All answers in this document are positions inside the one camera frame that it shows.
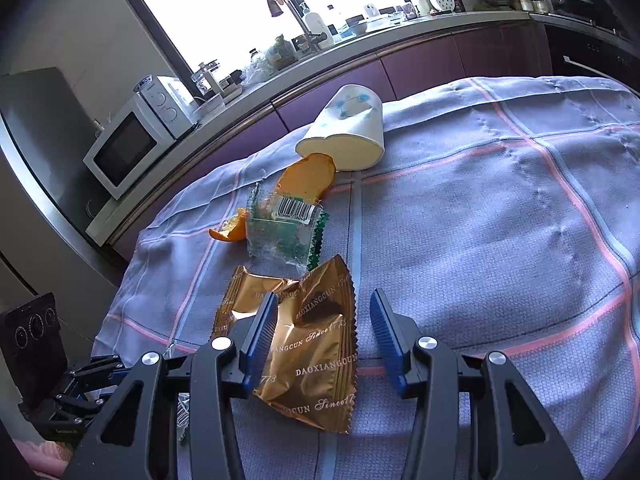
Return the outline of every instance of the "faucet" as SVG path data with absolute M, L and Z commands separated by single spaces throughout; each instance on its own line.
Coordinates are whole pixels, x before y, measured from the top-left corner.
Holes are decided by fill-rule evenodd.
M 309 45 L 309 50 L 311 52 L 320 52 L 320 46 L 318 45 L 318 43 L 326 40 L 326 34 L 324 32 L 320 34 L 311 33 L 309 28 L 306 26 L 305 20 L 300 17 L 298 11 L 296 10 L 296 7 L 293 5 L 293 3 L 291 3 L 291 0 L 267 0 L 267 5 L 269 6 L 271 17 L 275 18 L 276 16 L 282 15 L 282 9 L 280 8 L 280 6 L 283 3 L 287 4 L 287 7 L 289 7 L 289 10 L 293 14 L 293 17 L 300 25 L 302 34 L 304 35 L 306 42 Z

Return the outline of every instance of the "microwave control knob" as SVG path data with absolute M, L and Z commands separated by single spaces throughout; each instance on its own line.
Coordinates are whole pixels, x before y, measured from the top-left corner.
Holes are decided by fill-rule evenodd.
M 155 94 L 151 94 L 149 96 L 149 100 L 153 106 L 162 106 L 166 101 L 166 95 L 162 92 L 156 92 Z
M 175 108 L 165 108 L 162 110 L 162 116 L 168 123 L 173 123 L 178 117 L 178 111 Z

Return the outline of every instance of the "countertop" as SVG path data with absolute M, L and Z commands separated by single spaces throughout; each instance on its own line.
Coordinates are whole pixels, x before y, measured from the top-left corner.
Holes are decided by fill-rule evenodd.
M 361 57 L 368 52 L 430 32 L 478 23 L 529 19 L 527 12 L 514 10 L 459 12 L 418 18 L 351 41 L 338 43 L 316 56 L 304 59 L 283 70 L 266 83 L 246 89 L 225 108 L 206 117 L 196 130 L 178 140 L 171 150 L 156 162 L 124 196 L 119 200 L 111 198 L 91 222 L 86 232 L 98 245 L 103 245 L 131 211 L 197 149 L 214 141 L 229 126 L 253 110 L 269 104 L 273 98 L 325 70 Z

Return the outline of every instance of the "cabinet door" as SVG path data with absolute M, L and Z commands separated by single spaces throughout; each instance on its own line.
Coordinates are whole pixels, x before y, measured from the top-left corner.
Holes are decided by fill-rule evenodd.
M 465 76 L 451 36 L 384 56 L 382 64 L 398 99 Z
M 231 140 L 220 146 L 207 158 L 191 168 L 180 180 L 167 189 L 140 215 L 130 227 L 118 238 L 113 247 L 120 256 L 131 261 L 136 248 L 138 234 L 154 220 L 156 215 L 181 190 L 199 178 L 209 174 L 215 168 L 234 160 L 240 160 L 267 147 L 272 142 L 288 133 L 284 123 L 276 112 L 272 112 L 243 130 Z
M 454 35 L 465 76 L 511 75 L 507 49 L 499 27 L 480 28 Z
M 290 132 L 312 123 L 318 114 L 344 85 L 356 84 L 373 90 L 383 103 L 395 101 L 396 96 L 379 60 L 372 61 L 335 77 L 278 108 L 280 117 Z
M 538 77 L 552 74 L 544 25 L 503 25 L 500 30 L 509 60 L 509 75 Z

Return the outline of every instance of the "microwave oven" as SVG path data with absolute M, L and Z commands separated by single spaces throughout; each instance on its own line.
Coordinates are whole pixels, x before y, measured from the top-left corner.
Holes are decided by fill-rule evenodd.
M 118 199 L 177 139 L 194 129 L 197 104 L 179 79 L 148 76 L 84 157 Z

